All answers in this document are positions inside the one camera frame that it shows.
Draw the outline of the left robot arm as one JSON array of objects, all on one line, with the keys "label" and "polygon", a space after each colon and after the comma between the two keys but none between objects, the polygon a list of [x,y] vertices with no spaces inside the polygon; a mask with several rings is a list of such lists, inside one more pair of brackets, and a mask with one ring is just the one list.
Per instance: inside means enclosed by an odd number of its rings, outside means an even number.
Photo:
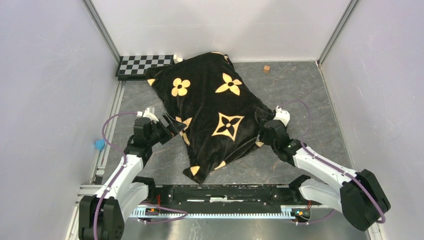
[{"label": "left robot arm", "polygon": [[120,151],[118,166],[99,190],[83,196],[79,202],[80,240],[120,240],[126,221],[137,206],[141,202],[151,204],[157,198],[154,179],[138,174],[152,156],[153,146],[164,145],[187,125],[167,113],[162,115],[168,123],[164,125],[149,108],[135,115],[133,134]]}]

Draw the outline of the black pillowcase with yellow flowers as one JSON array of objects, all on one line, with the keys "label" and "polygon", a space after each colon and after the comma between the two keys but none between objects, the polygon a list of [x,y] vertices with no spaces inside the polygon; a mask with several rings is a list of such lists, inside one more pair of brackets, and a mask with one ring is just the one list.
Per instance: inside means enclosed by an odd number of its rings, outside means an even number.
[{"label": "black pillowcase with yellow flowers", "polygon": [[165,111],[185,125],[189,167],[183,174],[197,184],[257,149],[262,123],[275,116],[220,52],[150,67],[145,75]]}]

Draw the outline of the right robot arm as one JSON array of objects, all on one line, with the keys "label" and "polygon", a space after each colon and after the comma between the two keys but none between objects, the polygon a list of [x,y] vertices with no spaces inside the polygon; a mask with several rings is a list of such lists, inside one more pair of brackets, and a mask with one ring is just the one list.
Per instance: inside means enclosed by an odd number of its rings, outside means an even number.
[{"label": "right robot arm", "polygon": [[311,201],[328,206],[360,231],[386,221],[385,213],[391,204],[370,170],[356,171],[318,154],[303,141],[290,138],[280,120],[263,122],[258,139],[270,146],[281,161],[320,179],[301,175],[292,181],[288,196],[293,203]]}]

